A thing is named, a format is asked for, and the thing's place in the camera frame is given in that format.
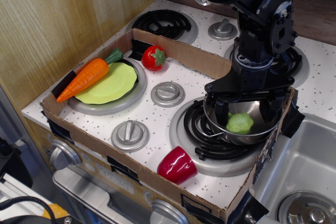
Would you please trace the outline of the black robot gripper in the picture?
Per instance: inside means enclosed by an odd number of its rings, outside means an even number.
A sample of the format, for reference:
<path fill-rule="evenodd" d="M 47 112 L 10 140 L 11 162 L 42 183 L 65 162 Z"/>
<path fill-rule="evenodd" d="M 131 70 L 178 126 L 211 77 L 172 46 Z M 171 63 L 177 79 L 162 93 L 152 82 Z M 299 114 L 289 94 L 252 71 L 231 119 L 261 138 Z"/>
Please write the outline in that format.
<path fill-rule="evenodd" d="M 295 79 L 272 72 L 272 62 L 252 62 L 234 56 L 229 73 L 205 86 L 205 104 L 215 106 L 218 124 L 226 126 L 230 103 L 247 101 L 260 101 L 259 111 L 265 123 L 281 118 L 283 102 Z"/>

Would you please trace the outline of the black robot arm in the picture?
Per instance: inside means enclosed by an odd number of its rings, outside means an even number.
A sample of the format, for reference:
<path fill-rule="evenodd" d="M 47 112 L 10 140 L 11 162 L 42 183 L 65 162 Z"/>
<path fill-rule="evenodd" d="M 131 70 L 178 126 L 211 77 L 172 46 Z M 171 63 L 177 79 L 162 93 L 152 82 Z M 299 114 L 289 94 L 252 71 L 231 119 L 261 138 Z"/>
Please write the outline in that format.
<path fill-rule="evenodd" d="M 265 122 L 271 121 L 287 96 L 293 77 L 272 70 L 275 59 L 287 60 L 298 36 L 293 29 L 292 0 L 207 0 L 237 12 L 239 37 L 229 73 L 205 86 L 206 102 L 220 125 L 228 121 L 231 103 L 260 101 Z"/>

